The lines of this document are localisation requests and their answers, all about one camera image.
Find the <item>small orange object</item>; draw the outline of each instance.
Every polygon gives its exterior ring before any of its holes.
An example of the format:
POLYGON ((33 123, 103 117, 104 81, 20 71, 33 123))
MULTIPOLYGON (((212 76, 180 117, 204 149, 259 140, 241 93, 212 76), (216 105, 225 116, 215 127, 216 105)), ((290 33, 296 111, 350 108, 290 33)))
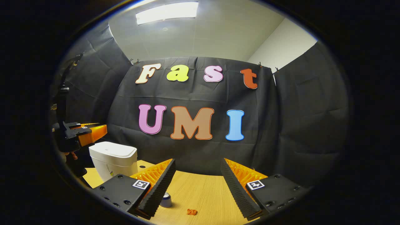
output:
POLYGON ((197 214, 197 210, 195 209, 188 209, 188 212, 186 213, 187 215, 196 215, 197 214))

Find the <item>white bin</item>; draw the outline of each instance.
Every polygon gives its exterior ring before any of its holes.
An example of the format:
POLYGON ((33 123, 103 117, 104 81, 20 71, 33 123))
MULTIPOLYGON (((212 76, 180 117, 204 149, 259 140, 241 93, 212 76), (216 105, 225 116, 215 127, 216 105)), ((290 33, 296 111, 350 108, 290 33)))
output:
POLYGON ((89 147, 93 164, 101 179, 106 182, 117 174, 131 176, 138 172, 137 149, 108 141, 89 147))

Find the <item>wooden table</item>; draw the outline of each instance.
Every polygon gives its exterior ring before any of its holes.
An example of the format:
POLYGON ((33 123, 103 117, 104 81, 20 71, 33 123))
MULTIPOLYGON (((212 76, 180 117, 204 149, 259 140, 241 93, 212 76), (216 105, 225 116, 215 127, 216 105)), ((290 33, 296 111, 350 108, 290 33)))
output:
MULTIPOLYGON (((139 160, 138 171, 153 164, 139 160)), ((95 188, 103 183, 95 168, 86 168, 83 178, 95 188)), ((209 176, 176 171, 167 192, 171 195, 172 207, 158 207, 151 223, 239 225, 248 223, 243 218, 222 176, 209 176), (187 209, 195 209, 197 215, 186 215, 187 209)))

